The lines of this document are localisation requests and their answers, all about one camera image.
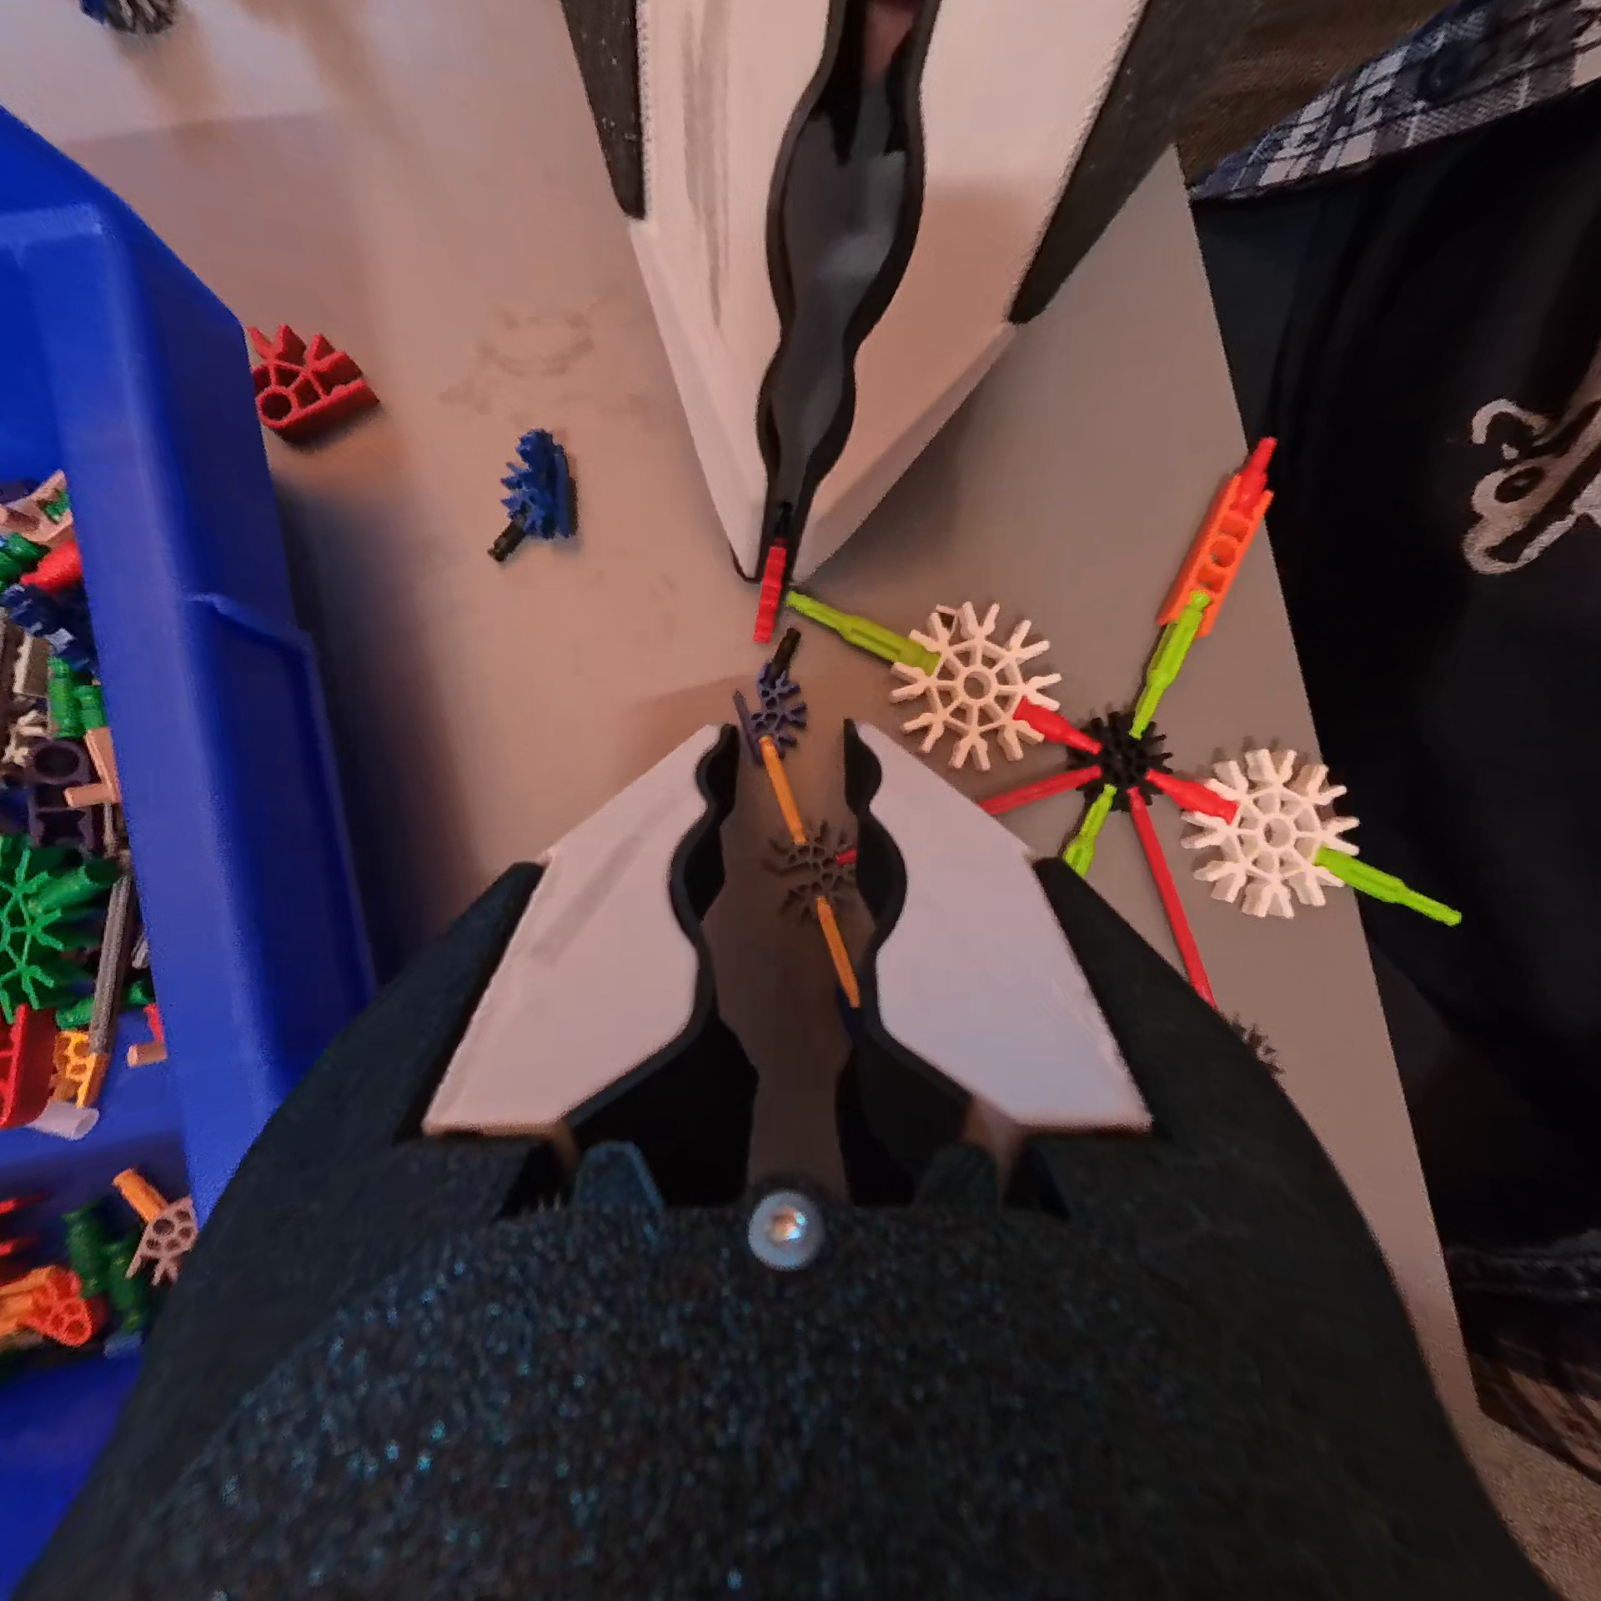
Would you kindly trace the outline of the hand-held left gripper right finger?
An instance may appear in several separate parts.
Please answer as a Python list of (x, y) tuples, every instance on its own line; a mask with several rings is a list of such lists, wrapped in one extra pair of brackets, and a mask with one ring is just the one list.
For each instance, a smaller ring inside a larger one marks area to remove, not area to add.
[(843, 724), (843, 761), (870, 1044), (1001, 1130), (1147, 1134), (1028, 847), (877, 724)]

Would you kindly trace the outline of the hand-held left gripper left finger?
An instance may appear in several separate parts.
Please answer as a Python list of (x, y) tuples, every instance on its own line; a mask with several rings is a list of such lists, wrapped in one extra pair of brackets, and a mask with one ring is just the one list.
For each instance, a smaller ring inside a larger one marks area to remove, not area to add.
[(704, 724), (538, 858), (428, 1135), (578, 1134), (689, 1051), (715, 1002), (704, 912), (737, 769), (737, 732)]

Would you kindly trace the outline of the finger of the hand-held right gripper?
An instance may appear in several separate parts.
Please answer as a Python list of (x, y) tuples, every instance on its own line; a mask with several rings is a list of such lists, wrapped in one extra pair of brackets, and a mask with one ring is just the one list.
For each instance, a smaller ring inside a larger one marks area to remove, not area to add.
[(918, 72), (922, 203), (863, 337), (851, 431), (820, 480), (793, 581), (840, 550), (1009, 346), (1009, 306), (1142, 4), (938, 4)]
[(866, 4), (640, 4), (631, 245), (734, 570), (789, 562), (851, 431), (866, 337)]

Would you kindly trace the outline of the long red toy rod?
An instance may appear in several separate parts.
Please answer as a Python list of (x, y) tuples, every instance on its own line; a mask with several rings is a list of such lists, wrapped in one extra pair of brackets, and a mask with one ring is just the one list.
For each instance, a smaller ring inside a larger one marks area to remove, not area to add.
[[(951, 791), (952, 796), (963, 799), (963, 803), (968, 803), (976, 811), (985, 811), (989, 818), (1004, 818), (1009, 811), (1019, 811), (1023, 806), (1040, 803), (1046, 799), (1059, 799), (1059, 796), (1069, 796), (1087, 784), (1098, 783), (1098, 769), (1092, 766), (1089, 772), (1062, 772), (1062, 774), (1047, 774), (1043, 780), (1031, 780), (1020, 787), (1009, 787), (994, 796), (968, 796), (960, 787), (951, 784), (948, 780), (938, 780), (938, 784), (945, 791)], [(825, 855), (827, 867), (838, 867), (838, 870), (854, 870), (857, 863), (857, 836), (851, 836), (850, 844), (835, 844), (831, 847), (833, 855)]]

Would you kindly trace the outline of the colourful toy rod wheel assembly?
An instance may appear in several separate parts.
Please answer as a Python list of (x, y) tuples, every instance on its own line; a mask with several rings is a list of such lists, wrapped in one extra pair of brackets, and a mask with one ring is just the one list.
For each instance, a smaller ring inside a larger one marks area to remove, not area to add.
[(1074, 791), (1087, 794), (1087, 806), (1062, 851), (1062, 863), (1087, 878), (1106, 821), (1126, 815), (1181, 973), (1208, 1005), (1215, 1005), (1212, 979), (1157, 838), (1155, 799), (1166, 799), (1187, 822), (1183, 851), (1204, 855), (1194, 881), (1249, 917), (1292, 917), (1300, 907), (1322, 907), (1328, 889), (1348, 889), (1443, 928), (1462, 923), (1458, 911), (1413, 892), (1403, 878), (1358, 855), (1348, 838), (1355, 821), (1340, 815), (1344, 787), (1330, 783), (1326, 766), (1306, 766), (1287, 750), (1249, 750), (1238, 761), (1215, 766), (1212, 780), (1190, 780), (1170, 769), (1155, 717), (1194, 644), (1215, 629), (1253, 540), (1265, 525), (1275, 455), (1277, 440), (1257, 440), (1212, 498), (1157, 610), (1152, 655), (1130, 709), (1092, 724), (1073, 724), (1047, 691), (1059, 675), (1028, 672), (1028, 662), (1046, 652), (1046, 644), (1028, 623), (1019, 623), (1001, 641), (995, 607), (985, 617), (976, 617), (972, 606), (937, 607), (922, 629), (899, 632), (937, 652), (938, 670), (922, 672), (888, 662), (902, 678), (892, 700), (922, 702), (922, 712), (903, 723), (903, 732), (918, 732), (922, 751), (948, 736), (952, 772), (967, 764), (989, 772), (994, 743), (1008, 761), (1020, 761), (1025, 743), (1046, 743), (1065, 754), (1062, 772), (1098, 769), (1098, 783)]

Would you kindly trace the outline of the short yellow toy rod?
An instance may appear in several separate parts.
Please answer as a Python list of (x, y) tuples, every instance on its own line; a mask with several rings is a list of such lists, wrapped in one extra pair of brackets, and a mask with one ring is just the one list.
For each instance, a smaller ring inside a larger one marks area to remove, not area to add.
[(759, 751), (761, 769), (768, 774), (768, 783), (769, 783), (769, 794), (776, 799), (776, 806), (782, 811), (782, 821), (783, 821), (789, 844), (798, 847), (798, 851), (801, 847), (809, 847), (812, 844), (812, 833), (809, 833), (809, 828), (802, 822), (802, 815), (798, 809), (798, 802), (794, 802), (794, 794), (789, 787), (789, 777), (787, 777), (787, 769), (783, 769), (783, 757), (778, 754), (778, 747), (776, 747), (774, 736), (759, 736), (757, 738), (757, 751)]

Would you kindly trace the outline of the blue toy connector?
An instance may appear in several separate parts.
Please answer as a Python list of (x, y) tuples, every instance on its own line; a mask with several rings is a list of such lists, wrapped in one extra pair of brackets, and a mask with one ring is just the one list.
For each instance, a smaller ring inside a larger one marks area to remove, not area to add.
[(769, 662), (757, 672), (750, 691), (731, 691), (731, 712), (757, 769), (765, 764), (765, 738), (778, 757), (787, 757), (809, 727), (801, 686), (793, 682), (789, 670), (778, 670)]

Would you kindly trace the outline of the green toy rod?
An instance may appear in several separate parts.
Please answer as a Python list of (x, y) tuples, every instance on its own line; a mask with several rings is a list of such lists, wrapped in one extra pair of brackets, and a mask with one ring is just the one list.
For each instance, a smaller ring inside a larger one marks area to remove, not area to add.
[(934, 672), (942, 666), (942, 657), (918, 641), (899, 636), (882, 623), (874, 623), (857, 614), (835, 610), (802, 592), (787, 592), (783, 607), (794, 610), (798, 617), (831, 629), (851, 649), (867, 652), (877, 660), (889, 666)]

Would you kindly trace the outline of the blue plastic bin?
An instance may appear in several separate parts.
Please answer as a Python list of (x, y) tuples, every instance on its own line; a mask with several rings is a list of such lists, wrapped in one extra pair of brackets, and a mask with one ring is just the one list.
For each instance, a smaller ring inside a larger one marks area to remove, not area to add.
[(3, 480), (64, 472), (165, 1060), (113, 1047), (78, 1141), (3, 1134), (3, 1277), (134, 1167), (209, 1214), (373, 995), (315, 655), (292, 607), (245, 329), (96, 177), (3, 111)]

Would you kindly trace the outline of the pile of toy construction pieces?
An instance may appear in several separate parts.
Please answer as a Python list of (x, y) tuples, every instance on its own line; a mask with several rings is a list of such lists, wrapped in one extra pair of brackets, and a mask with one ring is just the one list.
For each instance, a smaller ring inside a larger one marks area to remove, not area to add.
[(187, 1176), (77, 1148), (165, 1024), (64, 472), (3, 483), (3, 1383), (139, 1352), (198, 1235)]

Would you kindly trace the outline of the plaid flannel shirt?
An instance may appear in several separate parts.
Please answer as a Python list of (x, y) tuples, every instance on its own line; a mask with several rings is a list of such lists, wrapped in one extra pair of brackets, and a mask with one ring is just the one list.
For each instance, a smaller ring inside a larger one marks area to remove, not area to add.
[(1257, 203), (1484, 131), (1599, 86), (1599, 4), (1452, 4), (1190, 186)]

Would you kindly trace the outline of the blue connector with black rod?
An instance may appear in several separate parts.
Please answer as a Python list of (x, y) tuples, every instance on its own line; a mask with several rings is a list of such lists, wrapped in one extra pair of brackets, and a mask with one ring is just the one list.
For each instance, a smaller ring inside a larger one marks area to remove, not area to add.
[(501, 486), (507, 490), (507, 528), (492, 540), (490, 562), (507, 565), (531, 540), (565, 543), (578, 534), (569, 459), (550, 431), (529, 431), (516, 440)]

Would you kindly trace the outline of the red toy connector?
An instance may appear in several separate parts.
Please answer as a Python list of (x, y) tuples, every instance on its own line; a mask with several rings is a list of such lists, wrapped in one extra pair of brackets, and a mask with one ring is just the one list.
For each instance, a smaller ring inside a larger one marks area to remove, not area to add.
[(309, 340), (279, 325), (271, 335), (248, 329), (255, 363), (253, 403), (264, 431), (307, 448), (380, 407), (362, 367), (326, 335)]

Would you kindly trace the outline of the black printed shirt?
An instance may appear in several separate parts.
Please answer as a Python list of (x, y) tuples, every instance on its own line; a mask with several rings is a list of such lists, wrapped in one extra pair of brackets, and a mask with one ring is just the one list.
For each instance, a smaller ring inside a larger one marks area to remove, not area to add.
[(1599, 1231), (1599, 88), (1194, 205), (1449, 1248)]

